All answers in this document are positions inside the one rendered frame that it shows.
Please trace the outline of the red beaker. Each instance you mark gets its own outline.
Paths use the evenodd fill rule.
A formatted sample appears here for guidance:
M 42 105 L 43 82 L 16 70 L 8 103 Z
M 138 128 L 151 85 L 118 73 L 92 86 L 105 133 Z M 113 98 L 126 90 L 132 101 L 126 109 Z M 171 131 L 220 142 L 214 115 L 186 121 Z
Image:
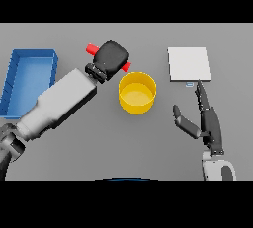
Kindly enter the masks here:
M 86 52 L 95 56 L 96 53 L 98 52 L 99 50 L 99 47 L 97 45 L 94 45 L 94 44 L 91 44 L 89 43 L 86 47 Z M 130 66 L 131 66 L 131 63 L 130 62 L 127 62 L 123 67 L 122 67 L 122 70 L 124 72 L 128 72 L 129 69 L 130 69 Z

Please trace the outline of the blue tray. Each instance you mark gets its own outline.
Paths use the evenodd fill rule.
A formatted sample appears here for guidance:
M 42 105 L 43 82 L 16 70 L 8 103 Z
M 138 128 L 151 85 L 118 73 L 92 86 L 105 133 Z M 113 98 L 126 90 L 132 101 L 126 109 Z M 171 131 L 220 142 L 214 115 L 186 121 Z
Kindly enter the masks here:
M 50 88 L 57 71 L 54 49 L 13 49 L 0 97 L 0 117 L 19 119 Z

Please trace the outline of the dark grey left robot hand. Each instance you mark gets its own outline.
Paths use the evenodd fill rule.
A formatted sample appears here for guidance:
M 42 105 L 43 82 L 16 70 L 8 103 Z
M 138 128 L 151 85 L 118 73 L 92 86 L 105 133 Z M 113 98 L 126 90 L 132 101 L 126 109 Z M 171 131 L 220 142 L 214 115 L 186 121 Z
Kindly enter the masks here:
M 103 84 L 122 69 L 128 58 L 129 53 L 121 45 L 109 40 L 99 47 L 93 62 L 85 66 L 85 72 Z

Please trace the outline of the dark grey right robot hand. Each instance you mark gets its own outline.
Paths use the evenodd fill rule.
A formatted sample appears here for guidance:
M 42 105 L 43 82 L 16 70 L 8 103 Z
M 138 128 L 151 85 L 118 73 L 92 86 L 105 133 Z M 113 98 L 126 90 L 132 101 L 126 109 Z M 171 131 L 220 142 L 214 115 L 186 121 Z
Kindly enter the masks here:
M 201 126 L 196 126 L 190 120 L 182 116 L 177 105 L 173 106 L 175 125 L 194 139 L 201 138 L 208 147 L 211 155 L 223 155 L 221 127 L 217 113 L 209 104 L 205 87 L 201 80 L 198 81 L 195 91 L 201 117 Z

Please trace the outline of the pale square measuring scale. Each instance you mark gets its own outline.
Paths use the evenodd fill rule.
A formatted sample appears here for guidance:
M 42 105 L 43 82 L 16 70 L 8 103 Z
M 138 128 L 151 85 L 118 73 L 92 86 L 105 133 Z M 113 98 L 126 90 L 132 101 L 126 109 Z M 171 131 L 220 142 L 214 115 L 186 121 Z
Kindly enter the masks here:
M 208 53 L 205 47 L 168 47 L 171 82 L 211 81 Z

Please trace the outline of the yellow bowl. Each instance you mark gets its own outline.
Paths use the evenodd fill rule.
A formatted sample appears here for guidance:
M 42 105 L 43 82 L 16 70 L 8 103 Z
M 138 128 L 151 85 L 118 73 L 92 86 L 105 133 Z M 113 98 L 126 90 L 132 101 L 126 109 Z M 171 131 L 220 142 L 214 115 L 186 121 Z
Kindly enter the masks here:
M 156 82 L 144 72 L 129 72 L 119 82 L 119 103 L 129 114 L 145 114 L 155 97 Z

